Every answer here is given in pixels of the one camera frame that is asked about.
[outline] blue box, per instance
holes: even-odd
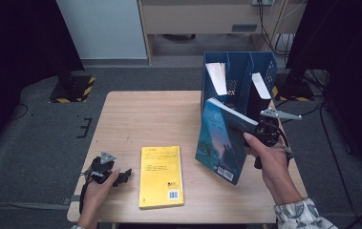
[[[253,73],[261,74],[272,94],[278,69],[272,52],[205,52],[203,58],[201,111],[204,101],[215,97],[227,107],[246,115]],[[225,63],[227,95],[220,96],[214,90],[206,63]]]

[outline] yellow book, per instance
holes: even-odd
[[[139,208],[183,205],[180,146],[142,147]]]

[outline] human arm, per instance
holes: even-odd
[[[267,147],[253,135],[244,133],[244,138],[251,148],[250,154],[261,157],[262,177],[275,201],[274,211],[280,229],[336,228],[319,216],[310,198],[302,198],[300,195],[288,172],[286,148],[282,139],[274,146]]]
[[[85,192],[83,209],[77,226],[86,229],[94,229],[97,227],[100,207],[106,199],[109,190],[113,186],[119,173],[119,169],[114,170],[102,184],[98,184],[95,181],[89,183]]]

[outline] sleeve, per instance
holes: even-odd
[[[279,229],[338,229],[331,222],[318,215],[310,198],[303,201],[274,206]]]

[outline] hand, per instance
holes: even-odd
[[[114,170],[102,184],[98,184],[95,181],[89,183],[85,192],[85,198],[83,199],[83,209],[78,220],[78,226],[85,227],[86,229],[97,227],[100,207],[119,173],[120,169]]]
[[[261,157],[262,178],[276,205],[303,200],[288,172],[282,139],[280,138],[274,146],[267,147],[254,135],[244,133],[244,138],[251,147],[250,153],[255,157]]]

